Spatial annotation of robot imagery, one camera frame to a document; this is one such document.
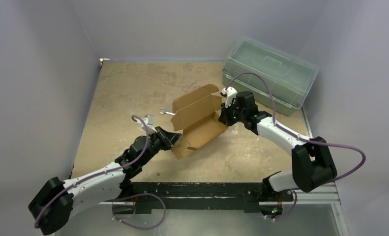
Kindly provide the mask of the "brown cardboard box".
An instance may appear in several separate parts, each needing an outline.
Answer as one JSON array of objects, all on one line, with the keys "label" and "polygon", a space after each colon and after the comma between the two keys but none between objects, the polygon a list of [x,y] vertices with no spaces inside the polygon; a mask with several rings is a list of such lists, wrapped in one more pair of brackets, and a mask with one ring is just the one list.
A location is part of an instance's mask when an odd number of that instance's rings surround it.
[{"label": "brown cardboard box", "polygon": [[181,139],[171,148],[178,159],[183,159],[223,134],[227,125],[218,121],[222,97],[219,88],[207,84],[172,102],[174,116],[171,123],[175,131],[181,131]]}]

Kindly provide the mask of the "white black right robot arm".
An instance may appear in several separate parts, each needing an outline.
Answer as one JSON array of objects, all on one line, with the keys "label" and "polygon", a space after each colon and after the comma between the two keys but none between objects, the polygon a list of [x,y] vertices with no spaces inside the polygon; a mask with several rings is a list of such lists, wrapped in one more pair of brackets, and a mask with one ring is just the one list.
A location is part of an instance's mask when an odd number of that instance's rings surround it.
[{"label": "white black right robot arm", "polygon": [[326,141],[320,137],[311,139],[274,120],[268,112],[259,111],[252,92],[237,92],[224,88],[221,95],[219,122],[232,126],[243,123],[247,130],[264,137],[286,151],[292,159],[290,171],[277,172],[263,179],[262,194],[274,200],[283,190],[300,189],[308,193],[337,177],[337,170]]}]

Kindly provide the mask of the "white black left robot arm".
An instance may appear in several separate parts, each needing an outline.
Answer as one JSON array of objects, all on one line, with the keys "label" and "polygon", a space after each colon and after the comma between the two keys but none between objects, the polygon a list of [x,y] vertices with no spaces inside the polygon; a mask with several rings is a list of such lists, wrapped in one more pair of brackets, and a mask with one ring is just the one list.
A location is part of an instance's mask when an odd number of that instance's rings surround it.
[{"label": "white black left robot arm", "polygon": [[137,137],[122,155],[97,171],[67,180],[49,179],[28,205],[34,227],[50,235],[93,205],[116,198],[127,201],[132,196],[130,179],[161,150],[173,148],[181,137],[181,133],[157,126],[153,133]]}]

